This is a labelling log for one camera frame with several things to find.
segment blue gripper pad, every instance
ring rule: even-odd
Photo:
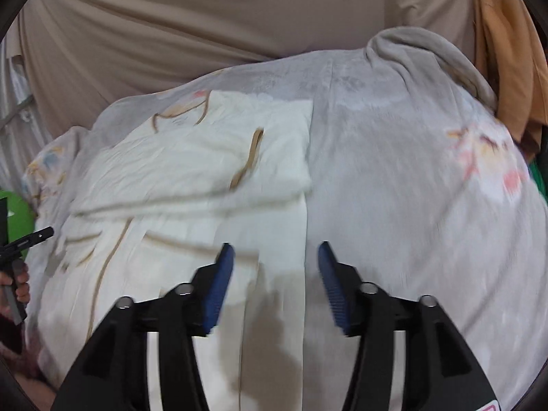
[[[234,248],[229,244],[224,244],[217,256],[215,264],[212,266],[214,272],[209,274],[209,287],[202,299],[203,322],[202,328],[206,334],[217,325],[221,307],[225,300],[228,282],[234,268]]]
[[[345,335],[352,335],[352,316],[356,309],[356,295],[362,284],[352,266],[337,262],[326,241],[318,249],[318,268],[327,292],[335,324]]]

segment orange cloth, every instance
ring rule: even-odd
[[[476,68],[499,97],[497,118],[527,159],[548,123],[548,65],[523,0],[476,0]]]

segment beige curtain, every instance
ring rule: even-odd
[[[29,0],[9,50],[22,53],[54,136],[91,127],[121,97],[241,63],[362,48],[385,27],[422,26],[470,58],[473,0]]]

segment gray blanket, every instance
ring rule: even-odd
[[[508,132],[492,118],[492,90],[436,34],[389,29],[362,50],[227,68],[164,93],[122,99],[82,138],[63,190],[48,201],[47,220],[39,225],[60,228],[79,180],[102,147],[204,89],[314,103],[303,409],[341,409],[358,344],[333,323],[317,270],[317,247],[324,240],[363,279],[391,295],[437,296],[502,409],[511,409],[548,356],[548,210]],[[53,245],[43,244],[28,257],[30,334]],[[259,404],[261,410],[295,405],[290,382],[269,388],[272,396]]]

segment green object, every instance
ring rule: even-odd
[[[548,197],[546,196],[546,185],[544,185],[544,180],[542,174],[540,174],[540,170],[538,165],[536,164],[536,159],[531,162],[529,165],[529,171],[531,172],[531,177],[535,181],[536,186],[539,189],[539,192],[542,196],[544,196],[544,199],[548,201]]]
[[[22,238],[34,231],[35,215],[26,201],[16,193],[0,190],[0,199],[8,199],[8,240],[9,242]]]

